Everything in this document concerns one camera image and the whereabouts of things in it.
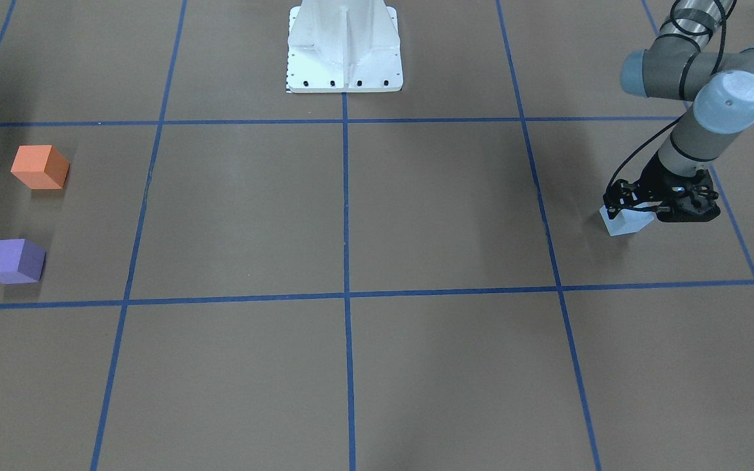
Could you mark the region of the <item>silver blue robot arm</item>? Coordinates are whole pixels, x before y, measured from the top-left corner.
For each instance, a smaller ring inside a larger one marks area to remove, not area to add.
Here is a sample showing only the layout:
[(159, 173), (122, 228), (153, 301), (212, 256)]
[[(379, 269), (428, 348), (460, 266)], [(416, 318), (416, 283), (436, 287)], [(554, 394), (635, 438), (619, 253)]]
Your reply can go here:
[(666, 137), (637, 180), (611, 176), (608, 220), (631, 213), (661, 222), (709, 222), (720, 215), (710, 164), (754, 125), (754, 45), (725, 52), (734, 1), (675, 1), (650, 48), (629, 54), (620, 86), (634, 96), (689, 104), (659, 132)]

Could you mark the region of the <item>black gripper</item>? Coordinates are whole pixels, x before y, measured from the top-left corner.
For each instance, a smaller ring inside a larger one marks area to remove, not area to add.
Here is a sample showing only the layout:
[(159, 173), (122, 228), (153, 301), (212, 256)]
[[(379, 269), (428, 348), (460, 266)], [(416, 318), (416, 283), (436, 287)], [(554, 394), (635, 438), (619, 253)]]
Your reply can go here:
[(708, 169), (695, 169), (688, 177), (671, 173), (662, 163), (648, 163), (636, 184), (617, 179), (608, 185), (603, 205), (607, 211), (653, 213), (666, 223), (710, 222), (721, 214), (719, 197)]

